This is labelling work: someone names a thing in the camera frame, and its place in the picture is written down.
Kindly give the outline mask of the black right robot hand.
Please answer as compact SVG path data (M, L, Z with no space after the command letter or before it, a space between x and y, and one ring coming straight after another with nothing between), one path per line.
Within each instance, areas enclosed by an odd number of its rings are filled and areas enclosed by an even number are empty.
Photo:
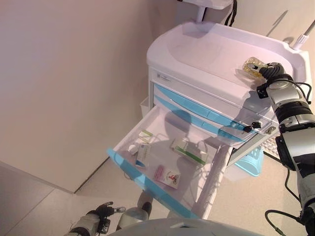
M293 81L293 78L285 73L284 68L280 63L272 62L261 65L249 63L245 66L245 69L249 69L250 73L254 76L264 78L268 85L281 79L284 79L285 81Z

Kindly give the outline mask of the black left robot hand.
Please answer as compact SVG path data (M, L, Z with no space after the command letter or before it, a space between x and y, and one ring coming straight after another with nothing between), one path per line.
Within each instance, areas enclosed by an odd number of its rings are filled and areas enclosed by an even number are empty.
M96 209L96 213L100 218L106 218L109 217L115 213L124 213L126 211L125 206L120 206L120 207L113 207L114 202L106 202L102 205L100 205Z

